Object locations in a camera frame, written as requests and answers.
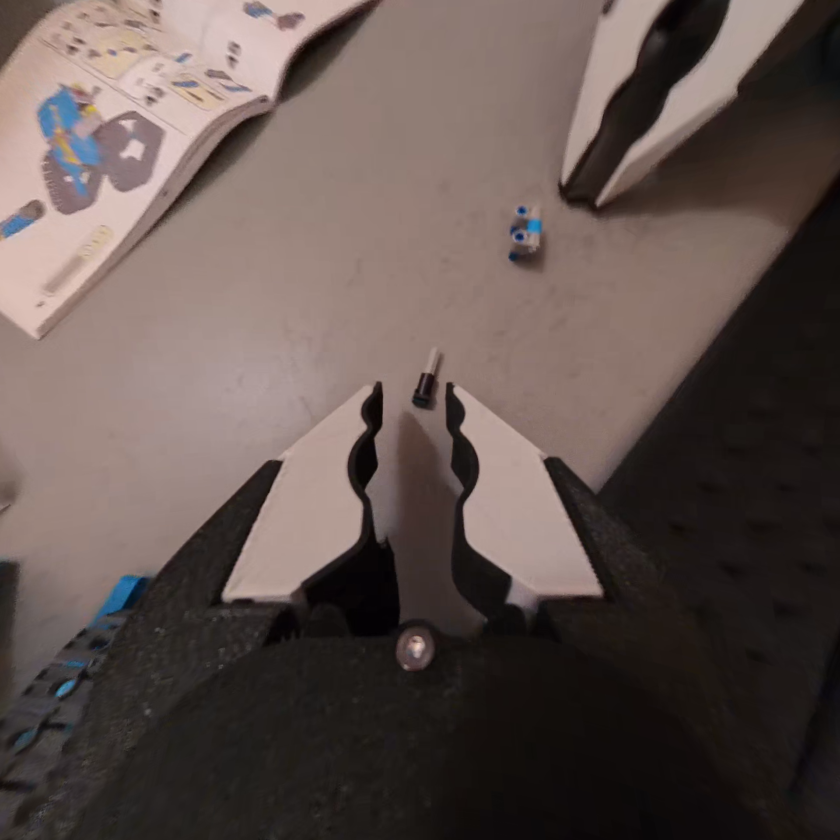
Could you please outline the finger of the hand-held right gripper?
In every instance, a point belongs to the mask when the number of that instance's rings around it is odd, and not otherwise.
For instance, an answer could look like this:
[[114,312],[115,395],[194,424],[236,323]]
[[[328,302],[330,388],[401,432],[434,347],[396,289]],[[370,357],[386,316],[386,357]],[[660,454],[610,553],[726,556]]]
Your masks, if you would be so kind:
[[574,186],[574,173],[601,128],[613,94],[633,74],[644,39],[664,7],[663,1],[603,2],[563,153],[564,198],[582,197]]
[[665,2],[585,154],[586,205],[627,192],[726,108],[801,3]]

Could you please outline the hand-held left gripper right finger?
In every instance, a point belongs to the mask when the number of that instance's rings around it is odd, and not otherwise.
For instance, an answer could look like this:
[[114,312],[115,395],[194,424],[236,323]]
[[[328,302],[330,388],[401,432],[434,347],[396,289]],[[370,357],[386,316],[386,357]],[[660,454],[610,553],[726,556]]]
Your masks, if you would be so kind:
[[451,575],[484,631],[530,631],[551,608],[604,606],[604,581],[553,462],[463,386],[445,388],[456,501]]

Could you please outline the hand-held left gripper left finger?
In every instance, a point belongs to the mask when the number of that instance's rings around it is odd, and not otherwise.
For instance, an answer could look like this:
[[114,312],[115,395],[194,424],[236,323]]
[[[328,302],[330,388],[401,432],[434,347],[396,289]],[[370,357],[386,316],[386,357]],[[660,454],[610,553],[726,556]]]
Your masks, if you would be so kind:
[[223,603],[326,603],[353,631],[384,629],[384,544],[366,494],[382,415],[382,384],[364,385],[280,456]]

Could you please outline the grey desk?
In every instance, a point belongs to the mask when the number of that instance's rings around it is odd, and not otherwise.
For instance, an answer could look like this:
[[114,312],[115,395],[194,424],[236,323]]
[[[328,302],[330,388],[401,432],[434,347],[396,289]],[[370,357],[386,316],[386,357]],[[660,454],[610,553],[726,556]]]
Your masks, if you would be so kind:
[[[735,102],[603,213],[561,200],[597,2],[383,2],[294,65],[41,341],[2,322],[12,693],[122,574],[153,574],[267,459],[384,387],[369,493],[402,609],[467,635],[429,351],[597,489],[838,172],[838,89]],[[518,204],[535,258],[508,260]]]

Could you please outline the dark perforated panel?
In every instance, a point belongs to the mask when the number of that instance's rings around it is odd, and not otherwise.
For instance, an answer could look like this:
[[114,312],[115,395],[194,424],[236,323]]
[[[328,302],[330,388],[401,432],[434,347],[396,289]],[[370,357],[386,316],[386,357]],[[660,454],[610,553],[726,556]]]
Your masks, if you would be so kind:
[[664,563],[782,803],[838,838],[838,181],[599,496]]

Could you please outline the blue tracked toy robot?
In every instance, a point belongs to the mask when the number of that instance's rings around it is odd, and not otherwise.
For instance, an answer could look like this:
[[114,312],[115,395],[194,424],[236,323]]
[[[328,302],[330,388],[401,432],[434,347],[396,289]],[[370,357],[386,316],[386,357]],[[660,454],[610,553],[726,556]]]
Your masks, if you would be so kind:
[[152,577],[119,578],[94,619],[18,695],[1,725],[2,812],[41,787],[81,720],[94,679]]

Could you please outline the instruction booklet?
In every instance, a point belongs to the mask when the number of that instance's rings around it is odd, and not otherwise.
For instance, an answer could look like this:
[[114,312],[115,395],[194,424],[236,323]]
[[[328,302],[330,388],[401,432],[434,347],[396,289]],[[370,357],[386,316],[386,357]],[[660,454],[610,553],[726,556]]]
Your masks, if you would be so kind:
[[365,1],[67,2],[2,68],[1,311],[35,340]]

